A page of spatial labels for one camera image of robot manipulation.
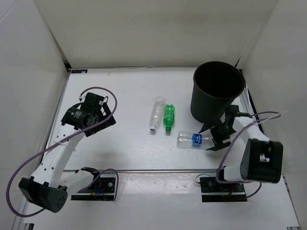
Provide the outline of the tall blue label water bottle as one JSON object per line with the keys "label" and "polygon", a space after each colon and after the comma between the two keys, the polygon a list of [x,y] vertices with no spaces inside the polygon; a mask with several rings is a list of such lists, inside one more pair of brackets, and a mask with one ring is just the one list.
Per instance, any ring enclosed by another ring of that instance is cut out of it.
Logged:
{"label": "tall blue label water bottle", "polygon": [[177,147],[181,149],[207,150],[214,147],[213,138],[208,135],[179,131]]}

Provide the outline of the clear bottle blue cap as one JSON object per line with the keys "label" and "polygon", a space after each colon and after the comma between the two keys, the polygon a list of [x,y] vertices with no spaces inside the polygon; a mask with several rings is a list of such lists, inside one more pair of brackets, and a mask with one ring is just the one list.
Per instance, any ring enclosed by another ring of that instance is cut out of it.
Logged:
{"label": "clear bottle blue cap", "polygon": [[155,99],[151,117],[150,117],[150,131],[155,132],[160,125],[164,107],[166,105],[166,99],[162,96],[158,96]]}

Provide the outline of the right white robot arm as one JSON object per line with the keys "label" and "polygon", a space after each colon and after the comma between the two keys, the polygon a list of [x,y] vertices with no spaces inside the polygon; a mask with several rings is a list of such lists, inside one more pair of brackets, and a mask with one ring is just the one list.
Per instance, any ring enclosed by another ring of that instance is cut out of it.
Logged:
{"label": "right white robot arm", "polygon": [[[215,185],[218,190],[225,192],[233,183],[279,182],[283,145],[260,131],[258,124],[265,121],[265,118],[255,120],[253,115],[240,112],[237,105],[230,105],[225,109],[225,121],[218,121],[210,128],[210,138],[201,134],[192,136],[194,144],[203,144],[208,150],[227,149],[216,172]],[[224,161],[238,138],[246,145],[242,159],[236,166],[225,166]]]}

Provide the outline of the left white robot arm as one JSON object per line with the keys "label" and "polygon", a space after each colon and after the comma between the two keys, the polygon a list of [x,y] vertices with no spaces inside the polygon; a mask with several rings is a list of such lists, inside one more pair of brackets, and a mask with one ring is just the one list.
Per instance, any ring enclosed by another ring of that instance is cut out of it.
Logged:
{"label": "left white robot arm", "polygon": [[56,147],[47,151],[41,164],[29,178],[22,178],[19,188],[28,202],[53,213],[59,212],[68,196],[79,191],[103,192],[99,171],[83,167],[74,175],[62,179],[62,173],[84,138],[114,125],[115,119],[107,105],[107,98],[87,93],[79,105],[64,114],[55,139]]}

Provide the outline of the black plastic bin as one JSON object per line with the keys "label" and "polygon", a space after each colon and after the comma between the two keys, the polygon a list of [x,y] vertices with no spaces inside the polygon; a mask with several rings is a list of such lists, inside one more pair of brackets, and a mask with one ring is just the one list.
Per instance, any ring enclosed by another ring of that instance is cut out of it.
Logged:
{"label": "black plastic bin", "polygon": [[243,74],[228,63],[210,61],[201,64],[193,74],[192,116],[203,124],[219,120],[245,85]]}

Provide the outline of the green plastic bottle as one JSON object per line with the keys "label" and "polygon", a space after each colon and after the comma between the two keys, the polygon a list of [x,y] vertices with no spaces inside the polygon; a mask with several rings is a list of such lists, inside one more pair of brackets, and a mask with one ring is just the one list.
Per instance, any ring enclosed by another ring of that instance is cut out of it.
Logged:
{"label": "green plastic bottle", "polygon": [[164,108],[163,123],[166,133],[170,133],[175,122],[175,107],[173,104],[166,105]]}

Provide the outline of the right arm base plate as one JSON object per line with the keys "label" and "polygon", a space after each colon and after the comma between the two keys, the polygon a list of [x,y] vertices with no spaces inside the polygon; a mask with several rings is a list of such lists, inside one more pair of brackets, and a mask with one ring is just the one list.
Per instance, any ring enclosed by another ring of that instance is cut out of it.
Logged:
{"label": "right arm base plate", "polygon": [[215,177],[206,173],[197,175],[195,183],[201,187],[203,203],[247,202],[243,184],[219,184]]}

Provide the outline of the front aluminium rail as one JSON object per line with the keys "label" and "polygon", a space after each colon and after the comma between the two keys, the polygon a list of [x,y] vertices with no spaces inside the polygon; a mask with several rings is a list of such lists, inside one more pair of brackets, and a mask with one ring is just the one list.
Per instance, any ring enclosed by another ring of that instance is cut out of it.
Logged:
{"label": "front aluminium rail", "polygon": [[216,169],[150,169],[150,170],[116,170],[118,173],[215,173]]}

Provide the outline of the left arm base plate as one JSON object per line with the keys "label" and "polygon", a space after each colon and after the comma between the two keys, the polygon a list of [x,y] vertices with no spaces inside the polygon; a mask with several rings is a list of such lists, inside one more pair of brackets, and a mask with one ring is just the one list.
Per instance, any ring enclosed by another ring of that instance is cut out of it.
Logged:
{"label": "left arm base plate", "polygon": [[93,185],[71,195],[72,201],[114,201],[117,195],[118,176],[102,176]]}

